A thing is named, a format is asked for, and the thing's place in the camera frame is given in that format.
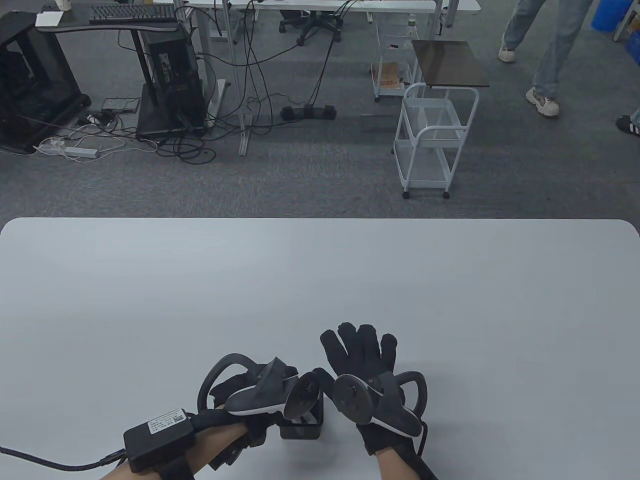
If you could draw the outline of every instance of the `sneaker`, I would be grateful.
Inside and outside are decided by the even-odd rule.
[[[514,63],[516,61],[516,51],[507,49],[506,45],[504,44],[504,35],[500,40],[498,59],[500,59],[504,63]]]
[[[616,127],[618,127],[621,132],[640,137],[640,127],[633,123],[631,117],[628,115],[623,115],[617,119]]]
[[[547,118],[557,118],[560,115],[560,105],[549,97],[543,97],[533,88],[527,92],[527,100],[534,104],[538,113]]]

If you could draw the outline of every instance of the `white power strip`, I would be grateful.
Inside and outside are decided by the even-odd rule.
[[[60,155],[61,157],[64,157],[66,155],[67,157],[93,159],[99,157],[98,150],[96,150],[95,148],[65,147],[64,144],[58,145],[57,142],[53,141],[44,145],[40,145],[38,149],[45,155]]]

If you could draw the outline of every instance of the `office chair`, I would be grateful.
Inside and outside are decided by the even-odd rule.
[[[296,40],[296,43],[301,47],[305,44],[307,35],[314,27],[324,28],[325,30],[332,32],[333,41],[340,42],[340,27],[342,27],[343,23],[344,21],[340,18],[340,15],[336,15],[334,12],[318,12],[317,10],[313,10],[310,15],[302,15],[300,17],[281,20],[278,30],[280,33],[285,33],[286,25],[302,27],[300,36]]]

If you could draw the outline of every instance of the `jeans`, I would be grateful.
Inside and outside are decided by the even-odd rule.
[[[515,50],[522,43],[545,1],[547,0],[518,0],[504,32],[504,45],[507,49]],[[558,75],[592,2],[593,0],[558,1],[556,31],[533,77],[533,87],[540,95],[550,98],[556,96]]]
[[[640,108],[631,116],[631,123],[640,128]]]

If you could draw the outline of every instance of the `black keyboard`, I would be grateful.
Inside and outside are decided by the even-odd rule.
[[[173,5],[93,5],[91,24],[175,22]]]

